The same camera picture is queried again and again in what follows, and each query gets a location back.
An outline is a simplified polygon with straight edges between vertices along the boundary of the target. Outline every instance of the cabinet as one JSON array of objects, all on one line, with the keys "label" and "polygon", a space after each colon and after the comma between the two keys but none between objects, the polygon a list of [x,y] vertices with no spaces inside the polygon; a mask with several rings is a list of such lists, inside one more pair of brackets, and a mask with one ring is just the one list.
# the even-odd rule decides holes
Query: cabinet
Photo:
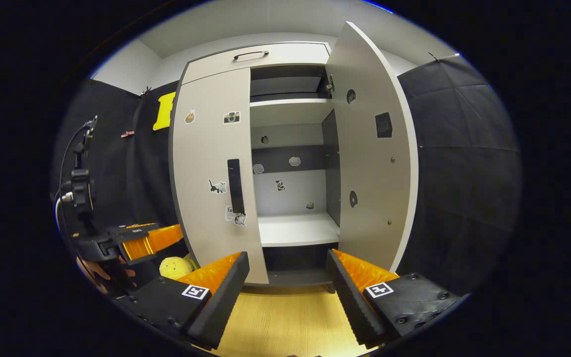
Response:
[{"label": "cabinet", "polygon": [[279,43],[188,63],[170,172],[197,264],[245,250],[247,284],[327,283],[328,248],[394,271],[417,199],[403,90],[350,22],[331,52]]}]

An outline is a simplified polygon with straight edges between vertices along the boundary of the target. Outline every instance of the cabinet door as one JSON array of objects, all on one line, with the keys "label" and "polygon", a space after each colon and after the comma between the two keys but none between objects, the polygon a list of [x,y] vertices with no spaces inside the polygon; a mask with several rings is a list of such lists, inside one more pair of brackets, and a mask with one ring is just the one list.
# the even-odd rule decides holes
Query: cabinet door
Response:
[{"label": "cabinet door", "polygon": [[[171,133],[171,175],[184,239],[200,266],[245,250],[250,263],[246,282],[267,284],[254,203],[249,111],[249,68],[181,86]],[[229,122],[229,113],[238,113],[238,119]],[[228,161],[235,159],[239,170],[231,187]],[[239,190],[245,226],[225,219],[231,198],[239,201]]]},{"label": "cabinet door", "polygon": [[326,71],[335,88],[340,147],[338,248],[395,271],[417,199],[417,146],[406,97],[387,59],[351,22]]}]

